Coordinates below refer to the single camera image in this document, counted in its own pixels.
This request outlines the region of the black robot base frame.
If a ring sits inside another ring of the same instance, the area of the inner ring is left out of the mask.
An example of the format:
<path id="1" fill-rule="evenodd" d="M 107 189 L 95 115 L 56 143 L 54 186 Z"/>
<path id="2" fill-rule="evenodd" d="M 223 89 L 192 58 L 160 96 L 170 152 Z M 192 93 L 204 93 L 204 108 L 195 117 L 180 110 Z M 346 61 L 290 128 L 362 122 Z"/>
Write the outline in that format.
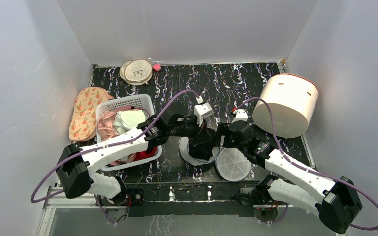
<path id="1" fill-rule="evenodd" d="M 127 184 L 128 193 L 117 203 L 105 197 L 85 193 L 68 199 L 59 194 L 47 199 L 45 209 L 86 209 L 101 206 L 108 216 L 120 219 L 152 215 L 238 215 L 257 217 L 274 223 L 281 218 L 277 211 L 285 206 L 297 207 L 319 215 L 319 203 L 304 190 L 282 180 L 269 187 L 255 182 L 199 182 Z"/>

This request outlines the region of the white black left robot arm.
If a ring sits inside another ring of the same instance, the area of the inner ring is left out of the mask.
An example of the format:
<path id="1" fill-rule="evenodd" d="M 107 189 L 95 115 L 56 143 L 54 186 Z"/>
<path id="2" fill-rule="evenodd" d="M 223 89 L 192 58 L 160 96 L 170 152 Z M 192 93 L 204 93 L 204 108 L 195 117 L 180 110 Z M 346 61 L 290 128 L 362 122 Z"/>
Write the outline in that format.
<path id="1" fill-rule="evenodd" d="M 63 192 L 69 199 L 85 193 L 109 198 L 121 205 L 127 191 L 121 180 L 98 173 L 98 170 L 122 157 L 152 151 L 165 144 L 169 137 L 187 138 L 196 158 L 212 155 L 215 133 L 201 116 L 195 114 L 171 116 L 153 115 L 130 131 L 91 146 L 67 145 L 55 168 Z"/>

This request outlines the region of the white cylindrical mesh laundry bag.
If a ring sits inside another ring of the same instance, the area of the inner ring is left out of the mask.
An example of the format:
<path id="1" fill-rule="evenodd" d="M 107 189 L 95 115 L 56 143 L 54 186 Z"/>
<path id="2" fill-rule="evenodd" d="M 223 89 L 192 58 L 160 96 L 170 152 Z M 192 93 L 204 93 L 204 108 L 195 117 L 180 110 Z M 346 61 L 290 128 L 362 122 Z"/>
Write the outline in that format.
<path id="1" fill-rule="evenodd" d="M 218 174 L 230 182 L 242 181 L 251 170 L 251 163 L 236 148 L 212 147 L 212 155 L 204 160 L 189 153 L 189 139 L 182 137 L 179 140 L 179 153 L 193 166 L 214 163 Z"/>

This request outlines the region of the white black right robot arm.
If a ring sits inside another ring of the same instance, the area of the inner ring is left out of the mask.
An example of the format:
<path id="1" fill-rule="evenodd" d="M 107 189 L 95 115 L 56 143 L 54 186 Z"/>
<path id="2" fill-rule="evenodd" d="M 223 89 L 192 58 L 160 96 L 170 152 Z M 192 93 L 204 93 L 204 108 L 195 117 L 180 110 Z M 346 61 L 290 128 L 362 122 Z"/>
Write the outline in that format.
<path id="1" fill-rule="evenodd" d="M 245 121 L 220 123 L 216 145 L 235 148 L 242 157 L 267 169 L 267 175 L 255 188 L 241 188 L 237 200 L 245 205 L 269 204 L 273 200 L 290 203 L 314 215 L 330 230 L 344 234 L 362 209 L 353 182 L 341 177 L 337 183 L 319 174 L 277 146 L 275 138 Z"/>

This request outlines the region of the white bra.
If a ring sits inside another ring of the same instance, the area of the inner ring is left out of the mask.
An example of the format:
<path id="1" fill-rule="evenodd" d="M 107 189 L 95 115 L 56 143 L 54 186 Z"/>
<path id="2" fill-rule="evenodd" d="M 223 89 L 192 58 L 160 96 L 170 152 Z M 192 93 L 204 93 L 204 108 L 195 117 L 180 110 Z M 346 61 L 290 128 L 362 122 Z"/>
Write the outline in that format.
<path id="1" fill-rule="evenodd" d="M 132 109 L 128 111 L 118 111 L 114 119 L 114 129 L 121 135 L 137 127 L 146 120 L 144 111 Z"/>

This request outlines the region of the black bra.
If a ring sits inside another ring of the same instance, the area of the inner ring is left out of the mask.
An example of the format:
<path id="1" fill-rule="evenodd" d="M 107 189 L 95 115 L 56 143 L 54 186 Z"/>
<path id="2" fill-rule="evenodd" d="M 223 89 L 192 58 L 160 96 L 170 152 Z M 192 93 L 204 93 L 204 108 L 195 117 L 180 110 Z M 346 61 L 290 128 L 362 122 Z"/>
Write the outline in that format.
<path id="1" fill-rule="evenodd" d="M 204 128 L 197 135 L 189 138 L 189 155 L 194 159 L 210 162 L 213 148 L 218 147 L 222 135 L 211 129 Z"/>

